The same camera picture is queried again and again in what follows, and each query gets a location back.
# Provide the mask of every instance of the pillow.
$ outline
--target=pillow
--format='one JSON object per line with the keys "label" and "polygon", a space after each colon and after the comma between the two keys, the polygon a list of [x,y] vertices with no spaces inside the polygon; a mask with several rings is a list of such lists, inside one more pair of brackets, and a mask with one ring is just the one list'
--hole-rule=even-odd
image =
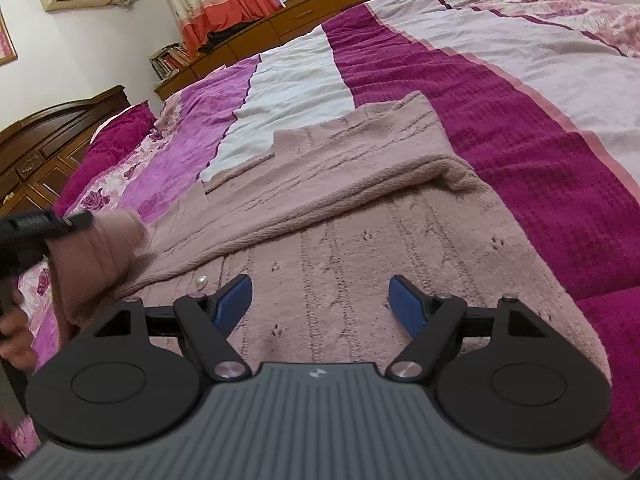
{"label": "pillow", "polygon": [[89,141],[89,144],[91,144],[92,142],[94,142],[95,137],[98,136],[98,134],[104,129],[104,127],[109,124],[111,121],[113,121],[114,119],[120,117],[124,112],[127,112],[129,110],[131,110],[134,106],[137,105],[131,105],[130,107],[125,108],[123,111],[121,111],[119,114],[115,114],[113,117],[109,117],[106,121],[104,121],[100,126],[98,126],[98,129],[94,132],[94,134],[91,136],[91,140]]}
{"label": "pillow", "polygon": [[149,109],[147,101],[132,106],[119,116],[111,118],[100,136],[89,145],[80,167],[65,184],[60,198],[53,206],[56,214],[60,216],[66,214],[88,184],[135,150],[155,122],[156,118]]}

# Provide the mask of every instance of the metal screw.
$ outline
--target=metal screw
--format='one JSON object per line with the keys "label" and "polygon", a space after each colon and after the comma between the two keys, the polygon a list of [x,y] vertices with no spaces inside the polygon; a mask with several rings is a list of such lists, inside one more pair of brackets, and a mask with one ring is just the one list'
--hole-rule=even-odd
{"label": "metal screw", "polygon": [[246,371],[246,367],[238,361],[222,361],[213,370],[218,377],[236,379]]}
{"label": "metal screw", "polygon": [[391,365],[391,373],[401,379],[411,379],[422,373],[422,367],[414,361],[398,361]]}
{"label": "metal screw", "polygon": [[196,280],[196,288],[198,290],[202,290],[205,285],[207,285],[207,277],[204,274],[202,276],[198,276],[198,279]]}

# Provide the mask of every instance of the book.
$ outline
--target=book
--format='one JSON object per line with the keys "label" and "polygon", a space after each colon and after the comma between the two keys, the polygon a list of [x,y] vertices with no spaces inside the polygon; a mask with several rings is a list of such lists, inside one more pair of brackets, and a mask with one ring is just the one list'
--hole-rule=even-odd
{"label": "book", "polygon": [[188,66],[191,58],[183,44],[173,43],[162,47],[149,58],[149,61],[158,77],[164,80]]}

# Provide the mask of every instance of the human hand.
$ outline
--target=human hand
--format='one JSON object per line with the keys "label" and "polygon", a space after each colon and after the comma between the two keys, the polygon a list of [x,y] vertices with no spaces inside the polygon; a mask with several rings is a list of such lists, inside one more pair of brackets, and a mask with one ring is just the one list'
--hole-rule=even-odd
{"label": "human hand", "polygon": [[0,317],[0,332],[6,339],[0,343],[0,357],[9,361],[18,370],[30,371],[36,366],[37,355],[31,348],[33,334],[29,330],[29,319],[19,307],[24,298],[14,290],[15,308]]}

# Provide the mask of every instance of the white stripe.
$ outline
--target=white stripe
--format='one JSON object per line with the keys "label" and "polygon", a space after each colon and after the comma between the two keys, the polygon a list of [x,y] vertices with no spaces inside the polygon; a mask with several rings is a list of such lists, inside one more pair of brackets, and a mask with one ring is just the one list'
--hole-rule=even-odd
{"label": "white stripe", "polygon": [[533,88],[640,182],[640,62],[573,30],[433,0],[373,0],[378,19],[436,48],[473,54]]}
{"label": "white stripe", "polygon": [[334,63],[321,27],[262,54],[238,120],[220,142],[218,155],[200,173],[207,182],[273,144],[276,130],[300,128],[353,111],[353,95]]}

